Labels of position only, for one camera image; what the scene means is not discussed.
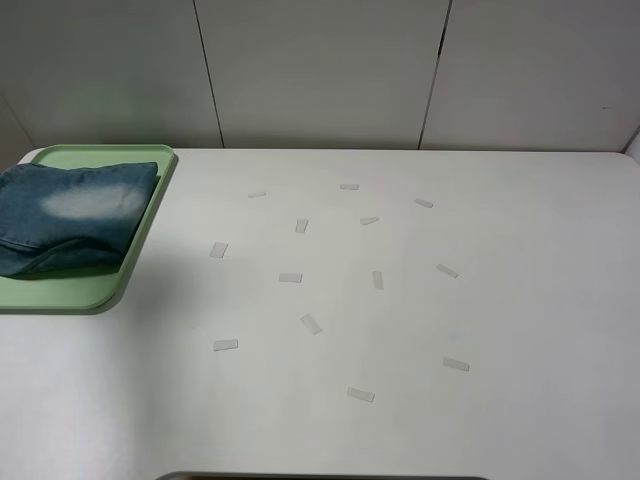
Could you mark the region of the children's blue denim shorts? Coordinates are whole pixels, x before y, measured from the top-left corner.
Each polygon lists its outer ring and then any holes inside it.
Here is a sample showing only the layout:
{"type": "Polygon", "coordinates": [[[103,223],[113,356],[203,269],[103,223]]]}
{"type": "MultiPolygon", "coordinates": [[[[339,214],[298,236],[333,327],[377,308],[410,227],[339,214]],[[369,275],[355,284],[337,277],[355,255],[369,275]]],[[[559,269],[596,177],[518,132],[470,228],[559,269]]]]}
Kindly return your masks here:
{"type": "Polygon", "coordinates": [[[118,265],[157,183],[154,162],[1,174],[1,275],[118,265]]]}

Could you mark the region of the green plastic tray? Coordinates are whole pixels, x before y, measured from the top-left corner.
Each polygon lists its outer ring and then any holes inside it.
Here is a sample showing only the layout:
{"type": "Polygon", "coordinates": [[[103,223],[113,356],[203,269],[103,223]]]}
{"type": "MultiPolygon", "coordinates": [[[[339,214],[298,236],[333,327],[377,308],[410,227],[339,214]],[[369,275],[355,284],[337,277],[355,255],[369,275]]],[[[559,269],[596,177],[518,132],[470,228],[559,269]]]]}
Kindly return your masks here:
{"type": "Polygon", "coordinates": [[[126,289],[155,214],[178,164],[166,145],[54,145],[35,150],[21,162],[62,169],[154,162],[154,193],[119,266],[66,269],[1,279],[3,315],[94,314],[109,309],[126,289]]]}

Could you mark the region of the clear tape strip on table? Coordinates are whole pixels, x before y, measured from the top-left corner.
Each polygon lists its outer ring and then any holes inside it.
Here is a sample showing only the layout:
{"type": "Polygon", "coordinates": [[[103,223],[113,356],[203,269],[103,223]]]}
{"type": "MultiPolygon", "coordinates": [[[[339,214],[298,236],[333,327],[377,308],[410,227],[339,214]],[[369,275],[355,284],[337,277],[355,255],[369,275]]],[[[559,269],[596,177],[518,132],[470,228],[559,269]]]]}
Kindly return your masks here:
{"type": "Polygon", "coordinates": [[[436,268],[439,271],[441,271],[441,272],[445,273],[446,275],[449,275],[449,276],[451,276],[453,278],[457,278],[459,276],[459,274],[456,271],[454,271],[454,270],[452,270],[452,269],[450,269],[450,268],[448,268],[448,267],[446,267],[446,266],[444,266],[442,264],[438,264],[436,266],[436,268]]]}

